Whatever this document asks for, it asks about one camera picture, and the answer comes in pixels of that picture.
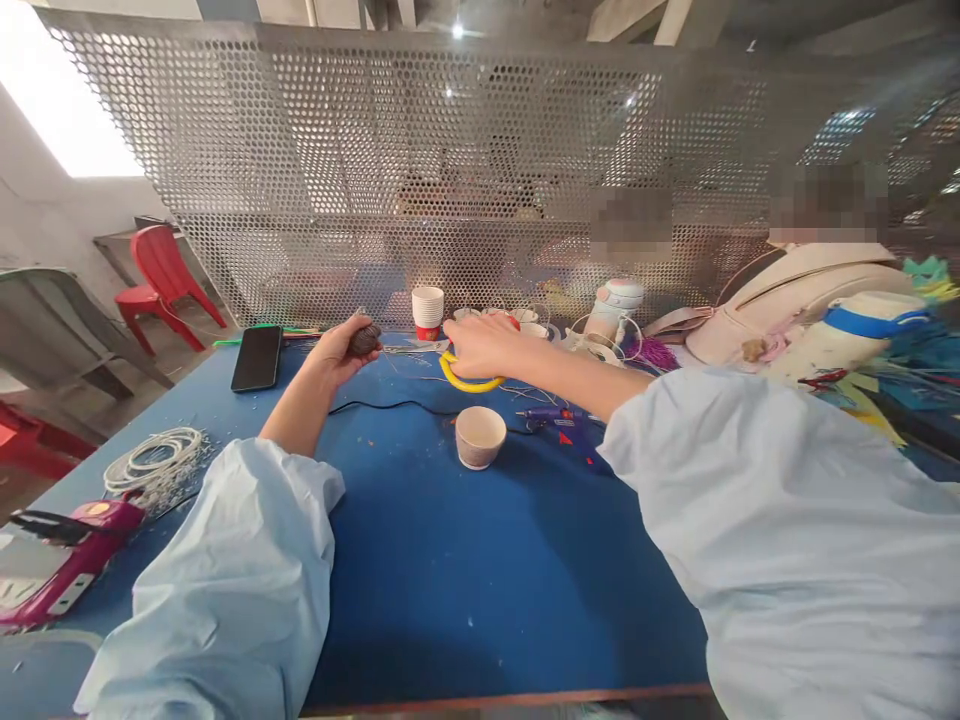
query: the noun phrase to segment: purple glue gun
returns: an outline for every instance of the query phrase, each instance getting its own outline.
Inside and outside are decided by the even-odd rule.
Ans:
[[[599,470],[605,467],[601,464],[600,457],[597,455],[597,449],[593,443],[587,439],[585,426],[591,420],[595,420],[592,415],[587,415],[583,410],[572,410],[569,408],[543,407],[521,410],[517,415],[527,419],[530,422],[539,425],[552,423],[560,431],[560,444],[573,445],[587,459],[587,465]]]

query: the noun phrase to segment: white bottle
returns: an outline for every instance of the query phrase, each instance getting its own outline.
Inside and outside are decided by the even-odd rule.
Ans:
[[[760,374],[808,392],[838,380],[890,346],[890,338],[930,320],[926,303],[912,295],[867,290],[831,304]]]
[[[614,278],[597,289],[597,299],[583,334],[594,333],[615,340],[621,315],[632,315],[643,304],[643,286],[629,278]]]

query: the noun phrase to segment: metal mesh panel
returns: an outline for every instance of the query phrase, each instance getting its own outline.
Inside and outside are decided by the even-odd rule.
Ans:
[[[887,78],[836,61],[38,12],[241,325],[409,328],[418,284],[568,319],[617,275],[644,319],[711,302],[765,248],[771,172],[886,160],[950,80],[863,110]]]

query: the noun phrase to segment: light blue sleeve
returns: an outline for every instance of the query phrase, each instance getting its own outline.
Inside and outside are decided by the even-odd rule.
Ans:
[[[960,717],[960,501],[879,434],[690,369],[618,409],[600,452],[701,612],[730,718]]]
[[[234,441],[133,587],[74,703],[92,718],[294,718],[330,619],[340,473]]]

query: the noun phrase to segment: blue strap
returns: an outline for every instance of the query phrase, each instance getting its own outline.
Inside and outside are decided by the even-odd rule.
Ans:
[[[882,320],[860,315],[842,307],[835,307],[827,310],[823,321],[830,327],[843,330],[851,335],[886,340],[918,325],[930,322],[930,316],[926,310],[916,310],[904,313],[893,320]]]

